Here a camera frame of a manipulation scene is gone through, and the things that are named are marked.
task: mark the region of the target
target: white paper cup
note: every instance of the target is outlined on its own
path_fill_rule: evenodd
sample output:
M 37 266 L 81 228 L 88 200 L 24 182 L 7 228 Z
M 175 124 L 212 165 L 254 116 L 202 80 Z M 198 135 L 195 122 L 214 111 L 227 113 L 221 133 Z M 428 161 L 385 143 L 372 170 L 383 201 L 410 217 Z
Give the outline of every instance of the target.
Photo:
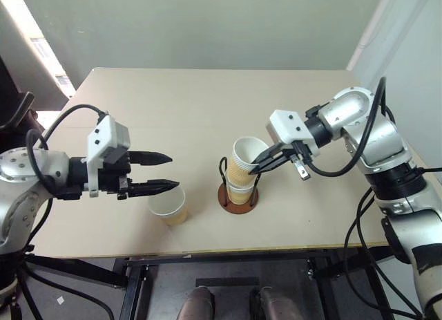
M 246 187 L 236 187 L 229 181 L 227 182 L 227 195 L 232 203 L 235 205 L 242 205 L 249 201 L 253 192 L 253 183 Z
M 168 225 L 178 225 L 187 218 L 186 194 L 181 186 L 148 197 L 148 208 Z
M 269 146 L 261 139 L 255 137 L 238 138 L 233 144 L 232 156 L 227 165 L 227 178 L 231 184 L 237 187 L 250 185 L 256 175 L 249 175 L 249 172 L 257 164 L 251 164 L 262 151 Z

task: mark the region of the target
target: black metal table frame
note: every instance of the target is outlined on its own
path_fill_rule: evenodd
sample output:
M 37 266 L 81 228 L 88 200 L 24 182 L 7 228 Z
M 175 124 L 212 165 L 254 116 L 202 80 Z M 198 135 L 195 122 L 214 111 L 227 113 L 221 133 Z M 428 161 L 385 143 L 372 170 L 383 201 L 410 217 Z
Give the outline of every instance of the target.
M 349 271 L 364 270 L 372 292 L 379 305 L 389 307 L 387 297 L 374 268 L 361 248 L 354 248 L 356 254 L 348 258 Z M 150 298 L 153 291 L 154 271 L 158 265 L 165 263 L 215 263 L 236 261 L 271 261 L 306 259 L 309 265 L 308 275 L 316 280 L 318 293 L 326 320 L 340 319 L 336 300 L 334 298 L 332 279 L 344 272 L 343 262 L 339 260 L 339 249 L 313 250 L 276 250 L 276 251 L 246 251 L 223 252 L 206 254 L 177 254 L 169 256 L 148 256 L 130 260 L 118 258 L 113 271 L 118 274 L 128 274 L 128 285 L 123 301 L 120 320 L 145 319 L 147 317 Z M 392 255 L 387 246 L 370 248 L 376 260 Z M 392 314 L 381 312 L 384 320 L 394 320 Z

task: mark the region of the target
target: beige tabletop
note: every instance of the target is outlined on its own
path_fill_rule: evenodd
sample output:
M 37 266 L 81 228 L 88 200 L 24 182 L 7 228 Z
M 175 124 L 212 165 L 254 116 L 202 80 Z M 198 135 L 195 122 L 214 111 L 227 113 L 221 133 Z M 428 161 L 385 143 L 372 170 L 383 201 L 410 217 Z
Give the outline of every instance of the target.
M 89 198 L 85 192 L 81 200 L 54 202 L 35 238 L 36 254 L 134 256 L 342 246 L 369 186 L 357 168 L 339 178 L 313 173 L 302 181 L 287 163 L 263 174 L 256 208 L 235 215 L 218 204 L 218 163 L 241 136 L 271 144 L 265 124 L 274 109 L 303 115 L 354 85 L 352 74 L 343 70 L 94 69 L 66 108 L 94 104 L 129 128 L 131 150 L 171 156 L 173 162 L 156 167 L 134 164 L 130 177 L 134 182 L 180 181 L 189 218 L 169 227 L 150 213 L 147 197 L 117 200 L 115 194 L 100 193 Z M 73 113 L 51 137 L 50 148 L 85 156 L 95 122 L 92 111 Z M 337 170 L 349 159 L 337 141 L 321 149 L 315 163 Z M 380 220 L 375 206 L 363 217 L 371 245 L 385 244 Z M 350 242 L 358 242 L 355 235 Z

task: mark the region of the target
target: robotic arm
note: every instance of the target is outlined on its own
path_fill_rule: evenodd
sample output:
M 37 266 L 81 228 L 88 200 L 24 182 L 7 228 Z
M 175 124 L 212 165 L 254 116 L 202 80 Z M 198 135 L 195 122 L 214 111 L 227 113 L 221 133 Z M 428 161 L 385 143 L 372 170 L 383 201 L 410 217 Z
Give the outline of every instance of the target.
M 69 158 L 64 152 L 32 145 L 0 154 L 0 306 L 15 290 L 17 267 L 28 251 L 32 225 L 45 201 L 76 200 L 83 191 L 90 197 L 106 191 L 120 200 L 160 194 L 179 185 L 171 180 L 133 183 L 127 177 L 131 164 L 157 165 L 172 159 L 156 152 L 128 151 L 129 146 L 128 129 L 104 115 L 88 136 L 85 158 Z
M 395 124 L 373 105 L 373 93 L 351 87 L 331 102 L 309 109 L 305 121 L 295 111 L 274 111 L 267 130 L 275 144 L 255 159 L 258 166 L 251 173 L 291 161 L 303 180 L 310 177 L 304 164 L 321 175 L 340 176 L 351 167 L 327 173 L 316 168 L 312 158 L 320 154 L 319 148 L 344 138 L 347 151 L 357 160 L 385 214 L 381 223 L 388 243 L 398 260 L 414 268 L 425 314 L 442 319 L 442 200 L 416 167 Z M 372 111 L 376 118 L 371 118 Z M 371 132 L 366 133 L 369 123 Z

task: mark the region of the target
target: brown circular base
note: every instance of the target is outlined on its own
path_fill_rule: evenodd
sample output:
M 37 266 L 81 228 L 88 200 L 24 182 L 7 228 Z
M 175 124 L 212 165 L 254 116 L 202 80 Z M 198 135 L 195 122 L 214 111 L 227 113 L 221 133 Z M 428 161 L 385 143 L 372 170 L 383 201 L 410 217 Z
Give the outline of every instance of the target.
M 255 208 L 256 204 L 258 204 L 258 201 L 260 200 L 260 194 L 258 192 L 258 189 L 256 189 L 256 199 L 253 206 L 250 206 L 250 199 L 249 201 L 247 201 L 247 203 L 243 205 L 235 205 L 230 201 L 229 197 L 227 197 L 227 206 L 224 206 L 226 192 L 226 186 L 224 184 L 221 184 L 218 188 L 218 202 L 220 203 L 222 208 L 233 214 L 244 214 L 250 212 L 253 208 Z

